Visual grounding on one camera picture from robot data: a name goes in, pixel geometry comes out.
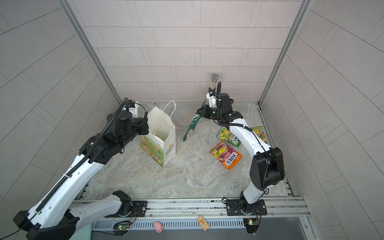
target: beige wall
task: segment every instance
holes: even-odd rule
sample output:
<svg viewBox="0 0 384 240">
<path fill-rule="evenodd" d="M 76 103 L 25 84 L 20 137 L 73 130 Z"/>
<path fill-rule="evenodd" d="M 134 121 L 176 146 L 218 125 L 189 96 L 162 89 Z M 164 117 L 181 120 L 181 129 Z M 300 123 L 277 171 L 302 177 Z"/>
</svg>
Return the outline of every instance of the beige wall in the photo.
<svg viewBox="0 0 384 240">
<path fill-rule="evenodd" d="M 0 1 L 0 238 L 116 105 L 57 1 Z"/>
<path fill-rule="evenodd" d="M 300 1 L 70 0 L 121 97 L 201 102 L 218 73 L 258 101 Z"/>
<path fill-rule="evenodd" d="M 322 239 L 384 237 L 383 16 L 314 0 L 262 106 Z"/>
</svg>

